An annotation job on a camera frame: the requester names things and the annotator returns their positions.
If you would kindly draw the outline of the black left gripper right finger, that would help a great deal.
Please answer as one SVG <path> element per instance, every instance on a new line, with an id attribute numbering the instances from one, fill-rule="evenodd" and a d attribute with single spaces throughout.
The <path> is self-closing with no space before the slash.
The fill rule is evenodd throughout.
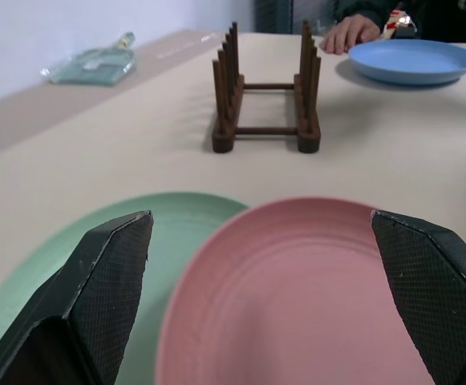
<path id="1" fill-rule="evenodd" d="M 371 228 L 396 309 L 435 385 L 466 385 L 466 243 L 382 210 Z"/>

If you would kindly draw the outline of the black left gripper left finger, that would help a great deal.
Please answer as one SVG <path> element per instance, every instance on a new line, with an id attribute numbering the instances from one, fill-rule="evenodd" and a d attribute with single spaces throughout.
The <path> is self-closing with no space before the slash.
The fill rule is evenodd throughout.
<path id="1" fill-rule="evenodd" d="M 87 231 L 0 339 L 0 385 L 114 385 L 136 318 L 153 215 Z"/>

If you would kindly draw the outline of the green plastic plate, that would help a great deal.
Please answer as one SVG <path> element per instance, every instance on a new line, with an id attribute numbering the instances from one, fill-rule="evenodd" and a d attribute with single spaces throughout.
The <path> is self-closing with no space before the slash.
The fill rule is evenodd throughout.
<path id="1" fill-rule="evenodd" d="M 160 324 L 172 288 L 189 258 L 241 202 L 200 192 L 163 192 L 109 205 L 53 235 L 0 286 L 0 338 L 26 301 L 67 260 L 89 229 L 116 217 L 151 210 L 154 218 L 148 263 L 136 320 L 115 385 L 153 385 Z"/>

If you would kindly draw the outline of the pink red plastic plate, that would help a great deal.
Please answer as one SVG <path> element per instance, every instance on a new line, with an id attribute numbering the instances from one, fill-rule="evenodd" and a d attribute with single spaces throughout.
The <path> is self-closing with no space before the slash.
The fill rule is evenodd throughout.
<path id="1" fill-rule="evenodd" d="M 155 385 L 434 385 L 370 222 L 369 206 L 300 197 L 221 226 L 172 293 Z"/>

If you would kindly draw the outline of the blue plastic plate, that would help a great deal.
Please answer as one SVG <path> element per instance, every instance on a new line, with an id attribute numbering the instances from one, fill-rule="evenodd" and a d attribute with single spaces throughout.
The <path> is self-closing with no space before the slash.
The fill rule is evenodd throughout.
<path id="1" fill-rule="evenodd" d="M 466 48 L 421 39 L 362 43 L 349 50 L 352 67 L 381 83 L 433 86 L 466 74 Z"/>

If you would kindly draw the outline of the brown wooden dish rack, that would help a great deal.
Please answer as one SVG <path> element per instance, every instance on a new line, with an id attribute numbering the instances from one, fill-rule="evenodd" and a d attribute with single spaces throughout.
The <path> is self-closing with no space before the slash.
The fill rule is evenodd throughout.
<path id="1" fill-rule="evenodd" d="M 299 71 L 291 83 L 247 83 L 240 73 L 238 27 L 233 22 L 213 60 L 216 118 L 211 133 L 215 153 L 233 150 L 240 136 L 294 136 L 298 151 L 316 153 L 321 142 L 318 122 L 318 84 L 322 58 L 308 21 L 302 24 Z M 243 96 L 247 91 L 288 91 L 296 113 L 293 127 L 242 127 L 239 125 Z"/>

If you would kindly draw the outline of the person's bare hand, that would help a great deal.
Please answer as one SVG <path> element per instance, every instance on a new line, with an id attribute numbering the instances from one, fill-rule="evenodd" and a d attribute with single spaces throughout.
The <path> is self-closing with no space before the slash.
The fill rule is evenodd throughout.
<path id="1" fill-rule="evenodd" d="M 321 48 L 328 54 L 342 55 L 356 44 L 376 40 L 380 35 L 380 28 L 372 20 L 356 14 L 332 27 L 322 40 Z"/>

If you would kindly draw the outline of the red white patterned item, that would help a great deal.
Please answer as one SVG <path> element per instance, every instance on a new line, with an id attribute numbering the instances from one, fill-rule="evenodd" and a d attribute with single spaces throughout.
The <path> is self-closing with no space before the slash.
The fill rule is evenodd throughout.
<path id="1" fill-rule="evenodd" d="M 404 1 L 395 7 L 383 28 L 381 39 L 413 39 L 417 36 L 416 24 L 407 12 L 409 6 L 409 2 Z"/>

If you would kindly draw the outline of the blue grey chair back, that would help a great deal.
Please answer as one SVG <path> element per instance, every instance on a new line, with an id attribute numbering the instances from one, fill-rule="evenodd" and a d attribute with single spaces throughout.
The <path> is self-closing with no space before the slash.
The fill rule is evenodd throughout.
<path id="1" fill-rule="evenodd" d="M 258 33 L 293 34 L 294 0 L 253 0 Z"/>

